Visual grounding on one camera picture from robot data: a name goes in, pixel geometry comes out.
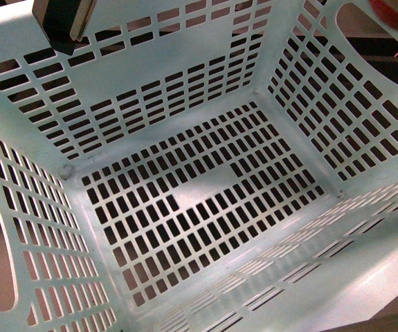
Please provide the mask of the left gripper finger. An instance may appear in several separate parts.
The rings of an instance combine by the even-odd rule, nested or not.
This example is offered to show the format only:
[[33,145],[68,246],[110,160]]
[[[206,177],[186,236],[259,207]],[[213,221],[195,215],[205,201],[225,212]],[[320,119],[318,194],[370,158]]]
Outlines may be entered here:
[[51,48],[72,55],[94,8],[94,0],[36,0],[32,13]]

